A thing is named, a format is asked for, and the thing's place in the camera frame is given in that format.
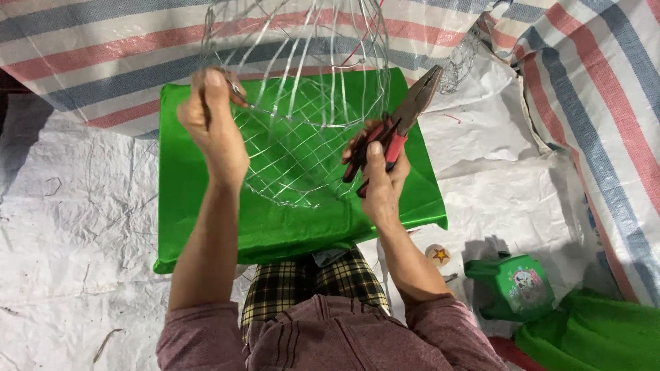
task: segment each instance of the wire mesh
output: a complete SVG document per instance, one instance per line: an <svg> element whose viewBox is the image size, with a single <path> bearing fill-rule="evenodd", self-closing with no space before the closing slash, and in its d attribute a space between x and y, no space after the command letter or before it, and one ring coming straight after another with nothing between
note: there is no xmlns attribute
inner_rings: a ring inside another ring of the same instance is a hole
<svg viewBox="0 0 660 371"><path fill-rule="evenodd" d="M279 205L348 193L341 151L387 107L387 32L374 0L214 0L201 65L235 73L234 109L250 156L246 185ZM361 71L361 92L355 92Z"/></svg>
<svg viewBox="0 0 660 371"><path fill-rule="evenodd" d="M442 65L442 78L437 89L440 94L455 92L469 75L479 50L479 44L479 30L473 27L465 34Z"/></svg>

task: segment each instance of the plaid pants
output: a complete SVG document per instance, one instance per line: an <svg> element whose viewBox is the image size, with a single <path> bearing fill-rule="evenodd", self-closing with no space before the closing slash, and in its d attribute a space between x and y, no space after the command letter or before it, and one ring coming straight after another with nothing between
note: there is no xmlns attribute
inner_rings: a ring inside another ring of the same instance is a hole
<svg viewBox="0 0 660 371"><path fill-rule="evenodd" d="M319 268L311 255L296 261L259 265L247 292L241 331L246 338L252 321L268 321L315 294L358 299L370 306L389 304L383 288L357 247L334 263Z"/></svg>

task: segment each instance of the hand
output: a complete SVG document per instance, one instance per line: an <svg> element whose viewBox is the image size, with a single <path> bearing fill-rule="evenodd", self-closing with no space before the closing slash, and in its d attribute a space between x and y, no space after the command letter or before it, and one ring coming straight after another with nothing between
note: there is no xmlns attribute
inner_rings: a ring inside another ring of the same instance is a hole
<svg viewBox="0 0 660 371"><path fill-rule="evenodd" d="M342 152L342 163L346 164L350 158L353 146L361 136L378 127L382 121L367 120L366 129L348 142ZM385 171L385 155L380 142L369 144L367 149L367 165L362 171L362 181L369 179L366 198L362 200L362 211L374 223L376 228L390 228L400 226L399 197L403 183L410 172L411 165L406 157L405 150L401 149L396 165L389 173Z"/></svg>
<svg viewBox="0 0 660 371"><path fill-rule="evenodd" d="M230 92L227 78L225 72L212 67L194 73L190 99L177 107L176 115L204 154L209 184L238 193L248 171L249 157L243 137L232 118L229 101L247 105ZM203 99L208 106L206 114Z"/></svg>

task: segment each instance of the pink shirt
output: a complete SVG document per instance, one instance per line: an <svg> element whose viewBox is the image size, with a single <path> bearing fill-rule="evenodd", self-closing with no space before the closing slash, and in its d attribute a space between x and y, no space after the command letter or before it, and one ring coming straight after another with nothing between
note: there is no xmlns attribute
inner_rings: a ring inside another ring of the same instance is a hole
<svg viewBox="0 0 660 371"><path fill-rule="evenodd" d="M405 327L378 308L315 295L241 340L236 303L175 310L156 348L162 370L505 370L470 311L446 296L407 308Z"/></svg>

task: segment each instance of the pliers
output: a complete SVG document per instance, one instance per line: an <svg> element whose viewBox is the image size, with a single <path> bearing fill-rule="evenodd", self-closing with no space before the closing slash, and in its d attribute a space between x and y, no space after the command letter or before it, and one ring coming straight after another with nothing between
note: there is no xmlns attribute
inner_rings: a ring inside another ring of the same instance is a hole
<svg viewBox="0 0 660 371"><path fill-rule="evenodd" d="M438 65L433 66L408 89L405 98L392 114L383 113L383 123L380 126L357 140L342 177L344 183L351 183L358 169L364 170L367 163L367 147L373 141L379 141L383 145L385 171L390 172L394 168L403 143L408 139L408 130L413 127L417 122L417 116L431 102L441 77L442 68ZM357 194L360 198L366 197L368 184L369 179L358 188Z"/></svg>

